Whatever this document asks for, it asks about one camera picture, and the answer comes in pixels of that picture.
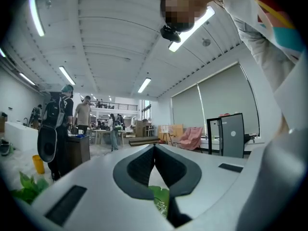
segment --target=office desk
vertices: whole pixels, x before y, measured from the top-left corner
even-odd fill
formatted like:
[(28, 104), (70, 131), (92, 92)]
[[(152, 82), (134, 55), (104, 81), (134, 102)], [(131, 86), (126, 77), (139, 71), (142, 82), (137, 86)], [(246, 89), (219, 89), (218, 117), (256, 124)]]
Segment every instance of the office desk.
[[(95, 131), (95, 144), (97, 144), (97, 134), (103, 134), (103, 133), (111, 133), (111, 131), (107, 131), (107, 130), (100, 130), (100, 129), (96, 129)], [(123, 134), (125, 133), (125, 131), (120, 130), (118, 131), (121, 134), (121, 138), (122, 138), (122, 146), (124, 147), (124, 138), (123, 138)]]

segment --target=fluorescent ceiling light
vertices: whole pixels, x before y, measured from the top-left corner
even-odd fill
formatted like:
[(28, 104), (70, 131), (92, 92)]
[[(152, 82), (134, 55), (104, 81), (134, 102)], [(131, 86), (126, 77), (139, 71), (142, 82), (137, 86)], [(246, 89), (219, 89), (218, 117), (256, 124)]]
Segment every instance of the fluorescent ceiling light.
[(0, 48), (0, 54), (1, 54), (1, 56), (5, 57), (5, 54), (4, 54), (4, 52), (2, 51), (1, 48)]
[(143, 82), (143, 84), (140, 86), (138, 93), (142, 93), (143, 90), (147, 87), (147, 85), (150, 83), (151, 79), (150, 78), (146, 78)]
[(62, 74), (64, 74), (64, 76), (67, 78), (67, 80), (74, 86), (76, 85), (76, 83), (72, 80), (72, 78), (68, 75), (67, 71), (65, 70), (65, 68), (63, 66), (59, 67), (59, 69), (61, 70)]
[(45, 35), (42, 24), (39, 20), (39, 14), (38, 14), (38, 10), (37, 10), (37, 5), (35, 3), (35, 0), (29, 0), (29, 5), (30, 5), (30, 11), (31, 11), (31, 15), (32, 15), (32, 19), (34, 22), (34, 25), (38, 31), (38, 35), (40, 35), (41, 37)]
[(31, 83), (33, 86), (35, 86), (34, 82), (32, 82), (31, 80), (28, 79), (28, 77), (26, 77), (23, 73), (19, 73), (21, 75), (22, 78), (24, 78), (26, 81), (28, 81), (29, 83)]
[(199, 28), (201, 27), (209, 18), (215, 14), (215, 11), (211, 6), (207, 7), (207, 11), (199, 20), (197, 20), (191, 30), (188, 32), (180, 33), (181, 42), (172, 42), (169, 46), (169, 50), (176, 52), (177, 49)]

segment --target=pink chair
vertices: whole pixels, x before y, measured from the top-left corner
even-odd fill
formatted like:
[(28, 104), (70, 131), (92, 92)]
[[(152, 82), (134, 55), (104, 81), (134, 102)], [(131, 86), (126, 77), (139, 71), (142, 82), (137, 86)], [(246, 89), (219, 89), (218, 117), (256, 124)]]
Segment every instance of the pink chair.
[(186, 150), (194, 150), (201, 145), (203, 128), (187, 128), (180, 137), (180, 147)]

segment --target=black trousers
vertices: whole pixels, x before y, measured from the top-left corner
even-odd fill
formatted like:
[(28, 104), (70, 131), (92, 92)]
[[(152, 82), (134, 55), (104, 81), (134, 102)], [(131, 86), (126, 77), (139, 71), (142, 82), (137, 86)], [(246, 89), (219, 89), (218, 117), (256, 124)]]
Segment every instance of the black trousers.
[(54, 159), (48, 163), (51, 173), (56, 178), (64, 176), (70, 171), (70, 165), (66, 150), (67, 127), (60, 126), (57, 128), (57, 148)]
[(87, 130), (88, 130), (88, 126), (86, 126), (86, 125), (78, 125), (78, 130), (82, 130), (83, 134), (86, 135), (87, 134)]

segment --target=roller blind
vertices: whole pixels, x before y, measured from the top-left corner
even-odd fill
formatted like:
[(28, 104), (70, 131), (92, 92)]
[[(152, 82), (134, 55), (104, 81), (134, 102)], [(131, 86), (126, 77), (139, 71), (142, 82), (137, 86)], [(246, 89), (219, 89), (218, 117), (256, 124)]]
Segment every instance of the roller blind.
[(221, 114), (243, 114), (245, 133), (259, 133), (257, 107), (239, 64), (199, 83), (205, 119)]
[(172, 98), (174, 124), (184, 128), (204, 127), (198, 87), (191, 87)]

